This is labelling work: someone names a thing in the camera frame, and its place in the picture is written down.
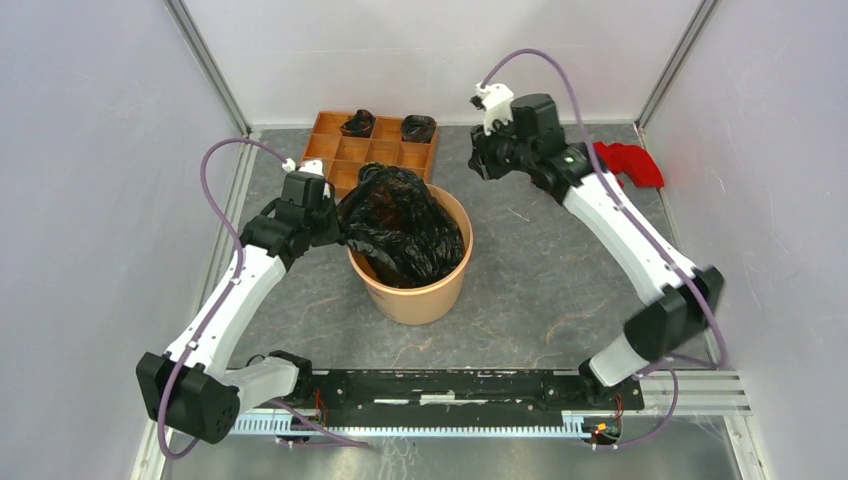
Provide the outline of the black plastic trash bag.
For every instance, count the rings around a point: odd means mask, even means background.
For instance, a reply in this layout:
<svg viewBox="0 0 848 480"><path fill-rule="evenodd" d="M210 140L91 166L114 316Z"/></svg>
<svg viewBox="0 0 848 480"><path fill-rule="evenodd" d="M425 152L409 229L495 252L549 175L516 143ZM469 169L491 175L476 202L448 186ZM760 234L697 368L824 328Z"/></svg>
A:
<svg viewBox="0 0 848 480"><path fill-rule="evenodd" d="M338 205L346 245L366 259L384 285L412 289L436 283L462 261L457 221L412 170L368 163Z"/></svg>

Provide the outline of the orange plastic trash bin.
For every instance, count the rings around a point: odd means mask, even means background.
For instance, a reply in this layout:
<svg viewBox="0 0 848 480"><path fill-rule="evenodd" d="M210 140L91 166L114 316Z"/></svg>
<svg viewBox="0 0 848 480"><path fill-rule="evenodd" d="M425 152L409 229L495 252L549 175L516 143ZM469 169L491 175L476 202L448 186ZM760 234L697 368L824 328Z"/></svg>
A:
<svg viewBox="0 0 848 480"><path fill-rule="evenodd" d="M351 266L364 282L366 291L375 306L386 317L404 325L428 324L448 313L459 297L473 251L474 233L465 208L446 190L430 184L427 187L434 199L456 221L462 234L464 255L459 265L449 275L425 287L393 288L377 280L364 256L350 249L347 250Z"/></svg>

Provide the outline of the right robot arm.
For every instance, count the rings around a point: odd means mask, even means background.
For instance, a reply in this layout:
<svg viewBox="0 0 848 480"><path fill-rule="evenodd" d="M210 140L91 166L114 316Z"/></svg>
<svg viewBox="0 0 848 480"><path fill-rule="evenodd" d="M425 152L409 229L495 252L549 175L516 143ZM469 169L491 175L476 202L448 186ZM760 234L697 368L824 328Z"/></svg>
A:
<svg viewBox="0 0 848 480"><path fill-rule="evenodd" d="M602 408L618 386L672 357L709 327L724 288L714 267L699 268L646 221L586 143L568 143L552 97L515 97L503 84L477 87L472 104L483 121L471 132L469 167L485 180L511 172L577 217L601 241L644 307L607 347L579 367L577 392Z"/></svg>

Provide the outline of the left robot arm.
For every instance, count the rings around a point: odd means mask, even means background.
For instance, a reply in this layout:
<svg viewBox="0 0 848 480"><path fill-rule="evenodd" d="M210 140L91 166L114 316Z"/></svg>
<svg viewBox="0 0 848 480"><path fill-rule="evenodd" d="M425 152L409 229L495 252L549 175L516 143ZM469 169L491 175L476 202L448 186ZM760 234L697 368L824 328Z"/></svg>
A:
<svg viewBox="0 0 848 480"><path fill-rule="evenodd" d="M297 408L312 399L305 359L272 353L251 366L228 364L294 261L309 248L340 242L335 207L335 189L322 174L286 175L280 196L245 225L225 276L192 322L164 353L139 360L136 376L151 420L215 444L252 408L277 398Z"/></svg>

